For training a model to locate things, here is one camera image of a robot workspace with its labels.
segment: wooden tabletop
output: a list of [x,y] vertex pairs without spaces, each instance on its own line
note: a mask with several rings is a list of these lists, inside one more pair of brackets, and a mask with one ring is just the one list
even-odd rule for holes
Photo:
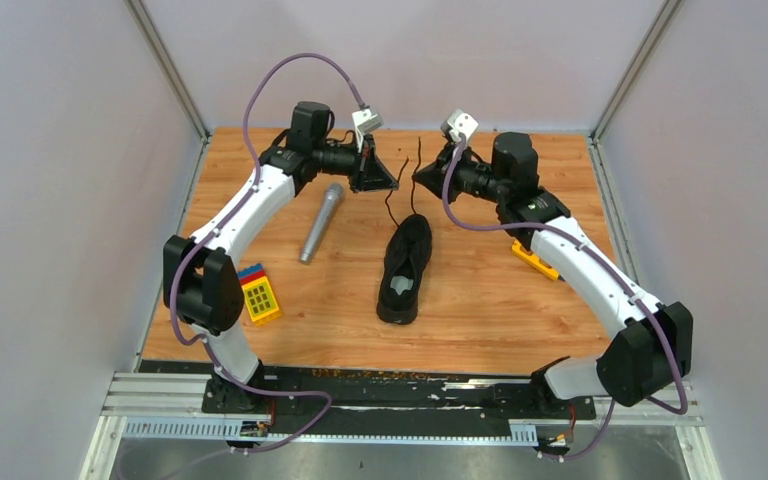
[[[277,129],[254,129],[258,151]],[[378,154],[393,175],[409,158],[401,188],[390,199],[401,220],[410,210],[410,173],[417,139],[423,164],[443,146],[439,132],[378,131]],[[490,160],[494,134],[477,134],[472,146]],[[611,245],[584,137],[534,135],[541,184],[572,211],[590,238],[612,256]],[[183,229],[207,223],[238,191],[252,160],[238,128],[216,131]],[[410,369],[455,372],[530,373],[566,355],[601,353],[605,332],[584,302],[562,282],[553,282],[510,252],[504,232],[471,232],[452,224],[442,203],[417,186],[415,206],[428,217],[433,252],[419,293],[419,316],[407,326],[375,314],[384,272],[384,250],[395,226],[384,192],[347,193],[310,265],[299,250],[332,182],[320,175],[279,212],[244,254],[240,268],[260,262],[283,317],[261,327],[243,313],[240,324],[252,349],[268,364]],[[461,195],[455,215],[474,224],[498,223],[494,205]],[[143,358],[207,360],[198,344],[183,347],[169,325],[169,311],[156,312]]]

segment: white wall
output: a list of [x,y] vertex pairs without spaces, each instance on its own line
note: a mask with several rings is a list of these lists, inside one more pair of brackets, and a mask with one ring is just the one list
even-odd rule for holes
[[0,2],[0,479],[77,476],[198,148],[124,2]]
[[[276,62],[313,51],[349,72],[388,127],[437,128],[461,107],[482,128],[535,131],[595,127],[661,1],[145,0],[211,128],[238,125]],[[316,100],[346,125],[356,106],[339,77],[296,63],[253,122],[286,125],[297,101]]]
[[695,315],[723,474],[768,478],[768,2],[685,2],[604,146],[644,283]]

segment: microphone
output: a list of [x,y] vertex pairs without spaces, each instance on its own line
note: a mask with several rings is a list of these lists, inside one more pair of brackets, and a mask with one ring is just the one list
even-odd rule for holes
[[313,226],[310,227],[310,233],[307,235],[307,240],[305,240],[302,247],[301,254],[299,255],[300,262],[307,265],[313,260],[313,254],[319,248],[319,242],[322,241],[322,237],[325,235],[325,229],[328,228],[331,217],[334,216],[334,212],[337,211],[337,205],[342,200],[343,187],[339,183],[329,185],[325,190],[325,198],[322,199],[322,206],[319,207],[316,220],[313,221]]

